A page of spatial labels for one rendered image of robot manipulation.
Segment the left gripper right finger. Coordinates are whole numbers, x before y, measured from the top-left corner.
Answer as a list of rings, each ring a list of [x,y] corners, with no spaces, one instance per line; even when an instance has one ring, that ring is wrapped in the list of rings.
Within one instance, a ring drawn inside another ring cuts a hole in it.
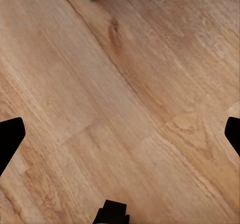
[[[240,119],[229,117],[225,127],[225,136],[240,156]]]

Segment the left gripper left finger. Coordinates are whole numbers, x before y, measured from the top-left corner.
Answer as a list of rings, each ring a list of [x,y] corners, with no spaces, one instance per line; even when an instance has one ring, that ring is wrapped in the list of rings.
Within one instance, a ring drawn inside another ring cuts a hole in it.
[[[0,122],[0,176],[26,135],[21,117]]]

